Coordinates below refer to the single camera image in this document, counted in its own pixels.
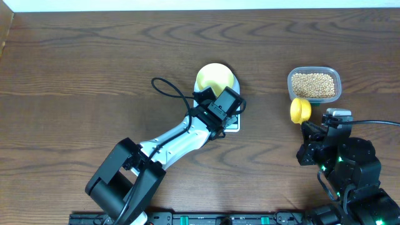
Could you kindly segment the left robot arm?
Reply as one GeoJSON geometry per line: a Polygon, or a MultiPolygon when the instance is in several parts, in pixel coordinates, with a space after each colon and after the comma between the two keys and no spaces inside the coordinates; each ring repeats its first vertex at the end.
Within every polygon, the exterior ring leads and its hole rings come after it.
{"type": "Polygon", "coordinates": [[[144,210],[167,168],[207,142],[223,138],[245,105],[230,87],[219,96],[208,87],[193,97],[197,106],[188,109],[181,123],[139,144],[129,138],[119,141],[86,184],[86,194],[114,224],[145,224],[144,210]]]}

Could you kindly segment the yellow measuring scoop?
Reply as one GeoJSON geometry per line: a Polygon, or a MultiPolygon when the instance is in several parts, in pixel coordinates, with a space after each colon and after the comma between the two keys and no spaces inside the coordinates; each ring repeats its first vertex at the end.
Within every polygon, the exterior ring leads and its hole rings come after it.
{"type": "Polygon", "coordinates": [[[291,121],[295,124],[302,124],[311,117],[311,103],[307,99],[294,98],[290,107],[291,121]]]}

